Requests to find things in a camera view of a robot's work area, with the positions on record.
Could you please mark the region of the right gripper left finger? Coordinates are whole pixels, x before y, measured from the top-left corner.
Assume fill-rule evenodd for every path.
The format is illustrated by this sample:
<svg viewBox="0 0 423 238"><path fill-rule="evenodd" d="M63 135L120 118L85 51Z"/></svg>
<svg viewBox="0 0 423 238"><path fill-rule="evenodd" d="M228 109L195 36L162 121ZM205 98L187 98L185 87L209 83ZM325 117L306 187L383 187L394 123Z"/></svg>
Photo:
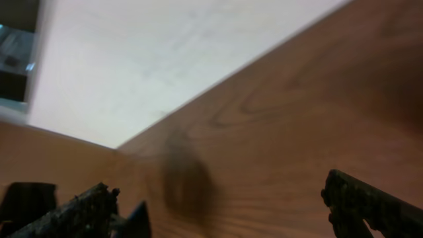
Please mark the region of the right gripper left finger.
<svg viewBox="0 0 423 238"><path fill-rule="evenodd" d="M25 225L9 238L109 238L120 190L99 183Z"/></svg>

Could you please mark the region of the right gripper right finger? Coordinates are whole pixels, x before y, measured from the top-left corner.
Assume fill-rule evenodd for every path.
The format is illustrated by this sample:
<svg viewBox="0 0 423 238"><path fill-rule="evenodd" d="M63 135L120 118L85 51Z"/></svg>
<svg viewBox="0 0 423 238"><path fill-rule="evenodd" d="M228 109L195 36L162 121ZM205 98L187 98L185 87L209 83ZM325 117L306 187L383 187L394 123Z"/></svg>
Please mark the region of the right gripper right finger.
<svg viewBox="0 0 423 238"><path fill-rule="evenodd" d="M337 238L421 237L422 210L342 171L328 173L323 202Z"/></svg>

